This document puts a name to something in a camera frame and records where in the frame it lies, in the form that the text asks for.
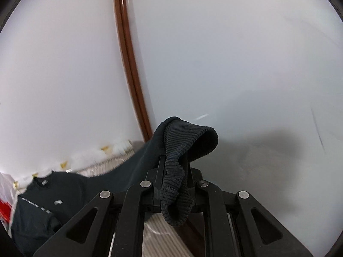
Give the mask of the black sweatshirt with white letters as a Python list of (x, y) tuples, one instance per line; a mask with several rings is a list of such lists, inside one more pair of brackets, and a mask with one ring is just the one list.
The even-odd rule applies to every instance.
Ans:
[(143, 181), (149, 170), (157, 168), (162, 156), (166, 157), (162, 214), (168, 224), (181, 226), (195, 204), (187, 186), (187, 165), (212, 152), (218, 142), (212, 127), (170, 117), (131, 158), (106, 174), (87, 178), (52, 172), (44, 178), (34, 178), (17, 198), (11, 225), (13, 242), (24, 256), (33, 256), (98, 193), (127, 191)]

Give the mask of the rolled fruit-print plastic sheet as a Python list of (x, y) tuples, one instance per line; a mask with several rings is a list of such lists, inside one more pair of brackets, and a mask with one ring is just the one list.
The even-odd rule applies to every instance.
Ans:
[(47, 169), (18, 178), (13, 182), (15, 190), (25, 189), (34, 178), (43, 178), (52, 172), (77, 173), (86, 177), (103, 175), (124, 163), (134, 154), (133, 142), (123, 140), (100, 149), (92, 149), (74, 155), (67, 161), (49, 165)]

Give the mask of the striped grey white mattress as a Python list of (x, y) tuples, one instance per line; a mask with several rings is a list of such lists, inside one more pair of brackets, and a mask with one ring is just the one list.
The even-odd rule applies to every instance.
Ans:
[(62, 256), (192, 256), (183, 232), (152, 204), (147, 180), (124, 194), (100, 192), (69, 222)]

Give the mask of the white Miniso paper bag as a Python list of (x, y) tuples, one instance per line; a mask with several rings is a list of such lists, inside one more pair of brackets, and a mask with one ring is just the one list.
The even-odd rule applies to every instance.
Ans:
[(10, 222), (7, 223), (3, 219), (1, 219), (1, 223), (3, 224), (6, 230), (9, 230), (10, 226), (12, 225), (13, 216), (15, 214), (15, 208), (17, 203), (17, 190), (14, 187), (14, 179), (5, 173), (1, 173), (1, 185), (0, 185), (0, 196), (1, 200), (9, 202), (12, 206), (11, 209), (11, 218)]

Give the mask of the red paper shopping bag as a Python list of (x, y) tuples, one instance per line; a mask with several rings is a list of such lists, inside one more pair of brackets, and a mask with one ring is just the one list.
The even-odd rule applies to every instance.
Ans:
[(0, 217), (7, 223), (10, 222), (11, 209), (12, 209), (12, 206), (9, 202), (0, 200)]

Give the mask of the brown wooden door frame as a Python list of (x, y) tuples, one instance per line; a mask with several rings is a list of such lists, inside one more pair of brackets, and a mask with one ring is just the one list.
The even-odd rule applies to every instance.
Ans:
[(127, 11), (127, 0), (114, 0), (114, 13), (128, 89), (130, 91), (134, 111), (138, 119), (143, 139), (148, 141), (152, 137), (153, 132), (146, 109), (144, 95), (142, 93), (141, 81), (134, 55)]

